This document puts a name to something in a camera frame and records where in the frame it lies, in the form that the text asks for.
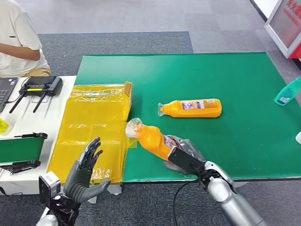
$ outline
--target robotic arm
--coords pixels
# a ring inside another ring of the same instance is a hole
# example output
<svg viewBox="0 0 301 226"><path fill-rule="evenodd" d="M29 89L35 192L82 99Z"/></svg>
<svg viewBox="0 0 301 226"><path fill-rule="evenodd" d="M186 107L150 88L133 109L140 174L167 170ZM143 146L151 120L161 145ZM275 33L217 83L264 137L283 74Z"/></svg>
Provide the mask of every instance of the robotic arm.
<svg viewBox="0 0 301 226"><path fill-rule="evenodd" d="M234 188L234 180L221 167L206 161L189 140L175 139L180 147L174 147L164 162L170 170L198 177L203 187L218 202L232 226L267 226L263 219Z"/></svg>
<svg viewBox="0 0 301 226"><path fill-rule="evenodd" d="M60 181L53 172L38 178L40 201L46 209L36 226L73 226L81 203L103 193L110 181L103 180L97 186L90 187L93 168L103 150L95 154L100 145L97 137L89 142L71 168L60 194Z"/></svg>

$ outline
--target gray carpet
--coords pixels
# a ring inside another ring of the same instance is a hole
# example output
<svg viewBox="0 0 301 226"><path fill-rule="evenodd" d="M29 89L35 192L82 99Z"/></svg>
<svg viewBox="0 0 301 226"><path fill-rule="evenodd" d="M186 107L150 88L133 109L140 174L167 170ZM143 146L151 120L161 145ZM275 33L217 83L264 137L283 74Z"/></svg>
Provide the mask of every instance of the gray carpet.
<svg viewBox="0 0 301 226"><path fill-rule="evenodd" d="M180 186L124 185L119 196L106 192L97 204L81 205L75 225L174 226L173 198ZM301 181L250 182L238 190L270 226L299 226L301 190L293 186L299 188ZM43 210L38 195L25 195L20 203L0 204L0 225L34 226ZM180 191L176 210L181 226L227 226L220 209L197 184Z"/></svg>
<svg viewBox="0 0 301 226"><path fill-rule="evenodd" d="M84 54L192 53L189 32L39 34L53 75L76 75Z"/></svg>

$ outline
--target laptop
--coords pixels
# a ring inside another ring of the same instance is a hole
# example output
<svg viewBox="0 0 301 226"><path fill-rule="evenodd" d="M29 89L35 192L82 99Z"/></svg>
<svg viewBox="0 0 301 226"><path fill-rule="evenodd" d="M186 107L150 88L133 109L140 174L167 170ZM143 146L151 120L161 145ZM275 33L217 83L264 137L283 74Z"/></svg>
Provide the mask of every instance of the laptop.
<svg viewBox="0 0 301 226"><path fill-rule="evenodd" d="M12 91L16 86L18 78L0 78L0 112L5 107Z"/></svg>

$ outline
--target blue spray bottle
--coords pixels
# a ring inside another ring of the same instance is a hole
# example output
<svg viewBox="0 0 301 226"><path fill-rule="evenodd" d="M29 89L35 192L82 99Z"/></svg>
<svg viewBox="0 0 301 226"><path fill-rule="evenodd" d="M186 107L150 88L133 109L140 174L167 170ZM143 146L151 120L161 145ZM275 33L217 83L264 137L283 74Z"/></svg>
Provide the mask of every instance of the blue spray bottle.
<svg viewBox="0 0 301 226"><path fill-rule="evenodd" d="M294 98L301 89L301 77L298 77L280 91L275 103L284 106Z"/></svg>

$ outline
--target white table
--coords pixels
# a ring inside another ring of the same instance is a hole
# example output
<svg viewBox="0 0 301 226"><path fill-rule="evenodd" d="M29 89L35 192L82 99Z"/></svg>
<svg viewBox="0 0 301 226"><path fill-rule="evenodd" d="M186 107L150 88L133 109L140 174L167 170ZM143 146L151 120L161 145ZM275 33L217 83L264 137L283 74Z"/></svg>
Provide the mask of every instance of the white table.
<svg viewBox="0 0 301 226"><path fill-rule="evenodd" d="M32 132L42 132L48 135L44 141L41 152L41 166L15 175L11 175L10 172L3 169L0 172L0 186L3 187L7 194L16 192L23 192L23 194L39 193L38 176L46 173L59 132L66 103L69 97L76 76L62 76L61 78L63 85L60 95L51 97L47 103L41 103L35 113L32 111L36 103L32 103L30 97L24 97L11 114L9 114L9 111L14 103L7 104L5 110L0 113L1 118L14 126L13 130L5 138ZM25 79L26 78L18 79L10 97L11 101L19 96L19 90Z"/></svg>

